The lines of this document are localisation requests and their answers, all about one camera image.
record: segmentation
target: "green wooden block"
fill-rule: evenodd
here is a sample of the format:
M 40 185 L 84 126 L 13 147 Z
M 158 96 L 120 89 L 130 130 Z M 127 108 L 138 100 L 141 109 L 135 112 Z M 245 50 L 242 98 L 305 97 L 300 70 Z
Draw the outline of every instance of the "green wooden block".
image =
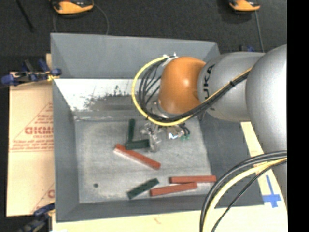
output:
M 151 180 L 139 185 L 138 187 L 135 187 L 131 191 L 127 192 L 127 196 L 129 197 L 129 199 L 133 199 L 134 197 L 140 195 L 141 193 L 150 190 L 151 188 L 153 188 L 157 184 L 159 184 L 159 181 L 158 181 L 157 178 L 151 179 Z

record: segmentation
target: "wire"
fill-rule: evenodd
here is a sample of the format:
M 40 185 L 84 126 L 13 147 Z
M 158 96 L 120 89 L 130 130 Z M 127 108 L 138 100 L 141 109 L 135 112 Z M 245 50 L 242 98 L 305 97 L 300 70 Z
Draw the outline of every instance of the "wire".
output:
M 221 199 L 221 197 L 226 193 L 226 191 L 228 191 L 233 185 L 235 185 L 237 182 L 239 182 L 240 180 L 242 180 L 243 178 L 255 173 L 255 172 L 260 172 L 263 171 L 264 169 L 270 167 L 270 166 L 274 166 L 277 163 L 283 162 L 285 161 L 286 158 L 280 159 L 280 160 L 275 160 L 275 161 L 271 161 L 271 162 L 266 162 L 263 163 L 262 165 L 258 165 L 256 167 L 253 167 L 251 169 L 248 169 L 240 174 L 238 174 L 236 177 L 234 177 L 233 179 L 231 179 L 228 183 L 226 183 L 221 189 L 220 191 L 213 197 L 207 211 L 206 211 L 206 216 L 205 216 L 205 224 L 207 224 L 207 218 L 209 217 L 209 214 L 211 213 L 211 211 L 214 210 L 214 208 L 216 207 L 218 201 Z
M 94 4 L 94 6 L 95 6 L 96 8 L 98 8 L 98 10 L 99 10 L 99 11 L 104 15 L 104 17 L 105 17 L 106 24 L 107 24 L 107 26 L 106 26 L 107 29 L 106 29 L 105 35 L 108 35 L 108 34 L 109 34 L 109 31 L 110 31 L 110 22 L 109 22 L 109 20 L 108 20 L 108 17 L 107 17 L 107 15 L 106 15 L 106 13 L 105 13 L 100 7 L 98 7 L 96 4 Z M 55 13 L 55 14 L 53 15 L 53 31 L 54 31 L 54 32 L 58 32 L 57 27 L 56 27 L 57 19 L 58 19 L 58 14 Z
M 151 75 L 152 71 L 155 71 L 156 68 L 158 68 L 158 66 L 159 66 L 158 63 L 162 63 L 163 61 L 167 61 L 170 58 L 171 57 L 157 58 L 157 59 L 154 59 L 153 61 L 145 64 L 138 71 L 138 73 L 134 77 L 134 80 L 133 80 L 133 83 L 132 83 L 131 95 L 132 95 L 132 100 L 133 100 L 136 108 L 138 109 L 138 111 L 144 117 L 146 117 L 151 122 L 153 122 L 153 123 L 155 123 L 157 125 L 160 125 L 160 126 L 174 126 L 174 125 L 177 125 L 177 124 L 185 122 L 186 120 L 188 120 L 189 118 L 191 118 L 193 116 L 199 115 L 201 112 L 203 112 L 206 109 L 208 109 L 215 101 L 217 101 L 225 93 L 227 93 L 232 87 L 234 87 L 236 84 L 238 84 L 238 83 L 242 82 L 243 80 L 245 80 L 248 77 L 248 74 L 249 74 L 249 72 L 251 70 L 251 68 L 249 68 L 245 72 L 243 72 L 240 75 L 238 75 L 237 77 L 235 77 L 232 81 L 228 82 L 226 85 L 224 85 L 219 90 L 217 90 L 212 95 L 210 95 L 206 100 L 204 100 L 202 102 L 201 105 L 199 105 L 199 106 L 197 106 L 197 107 L 191 109 L 190 111 L 188 111 L 186 113 L 183 113 L 181 115 L 178 115 L 178 116 L 175 116 L 175 117 L 172 117 L 172 118 L 171 117 L 170 118 L 165 118 L 165 117 L 161 117 L 159 115 L 156 115 L 156 114 L 153 114 L 153 113 L 149 112 L 147 110 L 147 108 L 146 108 L 146 104 L 144 102 L 144 97 L 146 96 L 145 90 L 147 90 L 146 79 Z M 139 93 L 138 93 L 139 102 L 140 102 L 140 104 L 139 104 L 137 102 L 137 100 L 136 100 L 136 97 L 135 97 L 135 86 L 136 86 L 136 82 L 137 82 L 138 78 L 140 77 L 140 75 L 146 69 L 148 69 L 148 70 L 146 71 L 144 77 L 141 79 L 141 83 L 140 83 L 140 87 L 139 87 Z
M 259 172 L 241 191 L 240 193 L 235 197 L 235 199 L 229 204 L 229 206 L 227 207 L 227 209 L 224 211 L 224 213 L 219 217 L 219 219 L 216 221 L 216 223 L 214 224 L 211 232 L 214 232 L 216 230 L 216 228 L 218 227 L 220 221 L 223 219 L 223 217 L 227 214 L 227 212 L 232 208 L 232 206 L 238 201 L 238 199 L 245 193 L 245 191 L 265 172 L 267 172 L 268 170 L 270 170 L 271 168 L 275 167 L 275 166 L 279 166 L 283 163 L 286 163 L 286 160 L 281 161 L 279 163 L 276 163 L 272 166 L 269 166 L 267 168 L 265 168 L 264 170 L 262 170 L 261 172 Z
M 246 159 L 245 161 L 237 164 L 234 166 L 231 170 L 229 170 L 227 173 L 225 173 L 220 179 L 217 180 L 217 182 L 211 187 L 210 191 L 208 192 L 205 201 L 202 205 L 201 209 L 201 216 L 200 216 L 200 232 L 203 230 L 206 210 L 209 207 L 209 203 L 212 199 L 212 197 L 216 194 L 216 192 L 220 189 L 220 186 L 234 173 L 246 169 L 247 167 L 252 166 L 253 164 L 259 164 L 261 162 L 265 161 L 271 161 L 271 160 L 279 160 L 283 157 L 286 157 L 286 151 L 277 151 L 272 153 L 264 153 L 262 155 L 258 155 L 255 157 L 251 157 L 249 159 Z
M 104 17 L 105 17 L 106 24 L 107 24 L 107 26 L 106 26 L 107 29 L 106 29 L 105 34 L 108 35 L 108 33 L 109 33 L 109 31 L 110 31 L 110 22 L 109 22 L 109 20 L 108 20 L 108 17 L 107 17 L 107 15 L 105 14 L 105 12 L 104 12 L 99 6 L 97 6 L 96 4 L 94 4 L 94 6 L 97 7 L 98 10 L 100 10 L 101 13 L 102 13 L 102 14 L 104 15 Z

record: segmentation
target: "clamp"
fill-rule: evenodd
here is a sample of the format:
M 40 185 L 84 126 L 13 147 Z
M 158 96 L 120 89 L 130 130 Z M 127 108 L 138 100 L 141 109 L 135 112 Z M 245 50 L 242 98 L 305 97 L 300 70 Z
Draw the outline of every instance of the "clamp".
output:
M 13 72 L 1 78 L 1 83 L 6 86 L 17 86 L 24 83 L 52 80 L 62 74 L 61 69 L 50 69 L 47 63 L 41 58 L 38 60 L 39 72 L 35 72 L 33 66 L 26 59 L 21 67 L 21 72 Z

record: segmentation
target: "cardboard sheet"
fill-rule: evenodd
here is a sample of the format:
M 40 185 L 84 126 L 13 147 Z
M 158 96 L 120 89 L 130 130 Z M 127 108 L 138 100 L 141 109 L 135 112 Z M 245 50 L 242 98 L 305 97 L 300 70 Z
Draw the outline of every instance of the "cardboard sheet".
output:
M 23 216 L 55 200 L 52 85 L 10 87 L 6 215 Z

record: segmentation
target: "yellow cable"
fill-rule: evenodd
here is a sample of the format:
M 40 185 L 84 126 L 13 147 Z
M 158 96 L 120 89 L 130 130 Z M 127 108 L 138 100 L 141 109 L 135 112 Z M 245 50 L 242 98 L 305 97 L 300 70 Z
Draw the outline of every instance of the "yellow cable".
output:
M 137 74 L 135 75 L 134 79 L 133 79 L 133 83 L 132 83 L 132 89 L 131 89 L 131 96 L 132 96 L 132 100 L 134 102 L 134 105 L 136 106 L 136 108 L 138 109 L 138 111 L 145 117 L 147 118 L 149 121 L 153 122 L 154 124 L 157 124 L 159 126 L 174 126 L 174 125 L 177 125 L 177 124 L 180 124 L 180 123 L 183 123 L 184 121 L 186 121 L 187 119 L 189 119 L 191 116 L 188 116 L 188 117 L 184 117 L 180 120 L 177 120 L 177 121 L 174 121 L 174 122 L 161 122 L 161 121 L 157 121 L 155 119 L 153 119 L 152 117 L 148 116 L 148 114 L 146 114 L 142 108 L 140 107 L 140 105 L 138 104 L 137 100 L 136 100 L 136 97 L 135 97 L 135 85 L 136 85 L 136 82 L 139 78 L 139 76 L 141 75 L 141 73 L 146 70 L 147 68 L 149 68 L 151 65 L 159 62 L 159 61 L 162 61 L 164 59 L 166 59 L 167 57 L 160 57 L 160 58 L 156 58 L 154 60 L 152 60 L 151 62 L 145 64 L 138 72 Z
M 150 117 L 147 113 L 145 113 L 142 108 L 140 107 L 140 105 L 138 104 L 136 97 L 135 97 L 135 86 L 136 86 L 136 82 L 139 78 L 139 76 L 150 66 L 152 66 L 153 64 L 162 61 L 164 59 L 166 59 L 167 57 L 160 57 L 160 58 L 156 58 L 152 61 L 150 61 L 149 63 L 145 64 L 135 75 L 134 79 L 133 79 L 133 83 L 132 83 L 132 88 L 131 88 L 131 96 L 132 96 L 132 100 L 134 105 L 136 106 L 137 110 L 145 117 L 147 118 L 149 121 L 153 122 L 154 124 L 157 124 L 159 126 L 174 126 L 174 125 L 178 125 L 181 124 L 183 122 L 185 122 L 186 120 L 188 120 L 189 118 L 192 117 L 192 115 L 189 115 L 187 117 L 184 117 L 182 119 L 173 121 L 173 122 L 161 122 L 158 120 L 155 120 L 154 118 Z M 241 73 L 240 75 L 238 75 L 237 77 L 235 77 L 232 82 L 234 80 L 236 80 L 237 78 L 239 78 L 240 76 L 248 73 L 252 68 L 247 69 L 245 72 Z M 222 89 L 224 89 L 225 87 L 227 87 L 230 84 L 230 82 L 228 82 L 227 84 L 225 84 L 222 88 L 220 88 L 219 90 L 217 90 L 216 92 L 214 92 L 212 95 L 210 95 L 206 100 L 204 100 L 202 103 L 208 101 L 209 99 L 211 99 L 212 97 L 214 97 L 217 93 L 219 93 Z
M 219 190 L 219 192 L 214 196 L 212 202 L 209 205 L 209 208 L 206 211 L 205 219 L 204 219 L 204 225 L 206 225 L 205 228 L 209 229 L 209 231 L 211 231 L 212 226 L 211 227 L 208 226 L 207 218 L 210 216 L 210 213 L 215 209 L 215 207 L 216 207 L 217 203 L 219 202 L 219 200 L 221 199 L 221 197 L 226 193 L 226 191 L 228 191 L 231 188 L 231 186 L 233 186 L 234 184 L 236 184 L 237 182 L 239 182 L 243 178 L 245 178 L 245 177 L 247 177 L 247 176 L 249 176 L 249 175 L 251 175 L 253 173 L 263 171 L 264 169 L 268 168 L 269 166 L 275 165 L 275 164 L 280 163 L 280 162 L 285 161 L 285 160 L 286 160 L 286 158 L 282 158 L 280 160 L 274 160 L 274 161 L 263 163 L 261 165 L 258 165 L 256 167 L 253 167 L 253 168 L 251 168 L 249 170 L 246 170 L 246 171 L 238 174 L 236 177 L 234 177 L 229 182 L 227 182 Z

